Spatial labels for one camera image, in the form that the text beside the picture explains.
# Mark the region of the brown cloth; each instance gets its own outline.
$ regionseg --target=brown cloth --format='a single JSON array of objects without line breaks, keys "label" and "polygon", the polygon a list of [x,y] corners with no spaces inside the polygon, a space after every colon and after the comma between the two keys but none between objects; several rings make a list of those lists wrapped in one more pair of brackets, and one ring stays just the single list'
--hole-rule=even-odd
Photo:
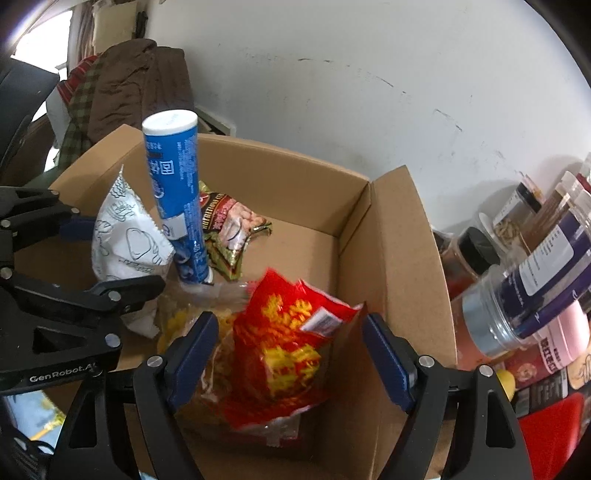
[{"label": "brown cloth", "polygon": [[184,51],[137,38],[101,55],[87,136],[93,144],[123,124],[141,129],[150,115],[193,110],[193,92]]}]

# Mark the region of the red snack bag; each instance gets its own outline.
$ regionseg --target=red snack bag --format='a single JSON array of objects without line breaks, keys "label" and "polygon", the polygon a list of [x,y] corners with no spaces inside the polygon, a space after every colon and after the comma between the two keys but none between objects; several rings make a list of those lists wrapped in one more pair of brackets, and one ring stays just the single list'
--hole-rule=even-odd
[{"label": "red snack bag", "polygon": [[234,322],[232,392],[223,403],[228,423],[240,429],[324,401],[326,393],[313,386],[318,349],[360,309],[268,270]]}]

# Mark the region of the green snack package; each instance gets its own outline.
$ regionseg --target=green snack package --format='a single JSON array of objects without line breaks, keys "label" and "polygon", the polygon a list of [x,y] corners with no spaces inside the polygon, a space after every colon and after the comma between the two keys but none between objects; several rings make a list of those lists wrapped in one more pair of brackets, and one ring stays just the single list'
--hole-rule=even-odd
[{"label": "green snack package", "polygon": [[271,222],[226,195],[199,182],[203,237],[210,265],[226,280],[238,280],[248,242],[260,233],[271,233]]}]

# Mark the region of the white bag with line drawings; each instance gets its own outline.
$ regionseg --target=white bag with line drawings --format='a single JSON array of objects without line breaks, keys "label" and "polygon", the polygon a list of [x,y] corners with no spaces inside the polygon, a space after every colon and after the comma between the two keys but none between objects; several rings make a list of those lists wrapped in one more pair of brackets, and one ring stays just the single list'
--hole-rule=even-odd
[{"label": "white bag with line drawings", "polygon": [[[123,168],[96,217],[92,268],[99,281],[160,275],[166,279],[174,249],[123,178]],[[132,332],[154,338],[156,300],[122,316]]]}]

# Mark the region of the red plaid fabric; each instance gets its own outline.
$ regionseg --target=red plaid fabric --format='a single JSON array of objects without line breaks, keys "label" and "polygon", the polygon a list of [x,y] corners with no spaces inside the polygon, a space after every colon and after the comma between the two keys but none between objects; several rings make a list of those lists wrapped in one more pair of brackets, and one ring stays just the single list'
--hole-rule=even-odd
[{"label": "red plaid fabric", "polygon": [[70,105],[70,101],[72,100],[72,96],[78,88],[78,85],[84,81],[86,72],[88,72],[88,69],[92,66],[97,58],[97,55],[86,57],[78,64],[75,69],[70,72],[67,80],[62,80],[57,84],[57,91],[60,92],[61,98],[64,100],[66,105]]}]

